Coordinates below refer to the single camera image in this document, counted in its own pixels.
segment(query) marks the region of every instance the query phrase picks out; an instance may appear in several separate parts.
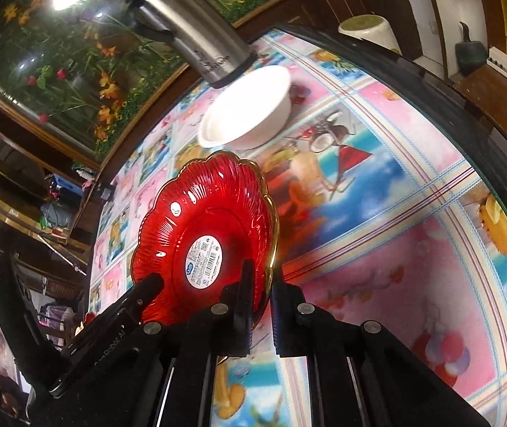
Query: black handle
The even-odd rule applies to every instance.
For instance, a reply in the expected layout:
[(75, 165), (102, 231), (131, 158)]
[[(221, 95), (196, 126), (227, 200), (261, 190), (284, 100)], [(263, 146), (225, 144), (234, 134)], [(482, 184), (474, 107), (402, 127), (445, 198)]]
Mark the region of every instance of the black handle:
[(174, 41), (174, 34), (171, 31), (157, 31), (139, 22), (131, 9), (128, 9), (126, 12), (125, 25), (133, 30), (133, 32), (154, 41), (162, 41), (164, 43), (172, 43)]
[(469, 37), (469, 26), (464, 22), (459, 22), (459, 24), (463, 28), (463, 42), (470, 42), (471, 38)]

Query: plate label sticker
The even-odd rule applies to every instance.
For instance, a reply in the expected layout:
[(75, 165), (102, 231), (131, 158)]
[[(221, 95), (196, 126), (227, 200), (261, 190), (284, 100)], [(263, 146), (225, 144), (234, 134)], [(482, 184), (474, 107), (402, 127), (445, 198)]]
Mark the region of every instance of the plate label sticker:
[(214, 236), (201, 236), (186, 255), (186, 279), (197, 289), (211, 285), (220, 273), (221, 246)]

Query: thermos handle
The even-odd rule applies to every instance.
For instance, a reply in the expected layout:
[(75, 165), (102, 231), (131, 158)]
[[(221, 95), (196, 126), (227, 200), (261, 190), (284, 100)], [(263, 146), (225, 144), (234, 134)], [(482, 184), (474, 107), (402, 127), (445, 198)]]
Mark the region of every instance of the thermos handle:
[(154, 41), (162, 41), (164, 43), (172, 43), (174, 41), (174, 34), (171, 31), (156, 31), (155, 29), (144, 25), (142, 22), (137, 20), (130, 9), (126, 12), (125, 25), (133, 30), (133, 32)]

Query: metal screw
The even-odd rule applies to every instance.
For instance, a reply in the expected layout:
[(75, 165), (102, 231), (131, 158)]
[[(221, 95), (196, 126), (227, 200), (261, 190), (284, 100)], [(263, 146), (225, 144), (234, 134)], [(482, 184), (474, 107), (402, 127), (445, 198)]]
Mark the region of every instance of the metal screw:
[(147, 335), (155, 335), (158, 334), (161, 330), (160, 323), (156, 321), (151, 321), (143, 326), (143, 332)]
[(364, 323), (364, 330), (369, 333), (378, 333), (382, 329), (380, 323), (377, 321), (366, 321)]
[(225, 315), (228, 312), (229, 308), (226, 304), (214, 304), (210, 310), (215, 315)]
[(305, 302), (303, 304), (297, 305), (297, 311), (302, 315), (310, 315), (313, 311), (315, 311), (315, 306), (312, 304), (307, 304)]

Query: barcode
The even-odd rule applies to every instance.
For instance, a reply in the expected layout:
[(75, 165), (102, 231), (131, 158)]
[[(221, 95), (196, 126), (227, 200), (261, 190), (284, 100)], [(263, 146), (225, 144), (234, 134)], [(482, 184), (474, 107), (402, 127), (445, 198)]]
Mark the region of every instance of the barcode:
[(214, 268), (214, 262), (216, 261), (217, 253), (212, 252), (210, 254), (210, 258), (208, 259), (208, 264), (206, 265), (206, 274), (210, 276), (210, 273), (212, 273), (212, 268)]

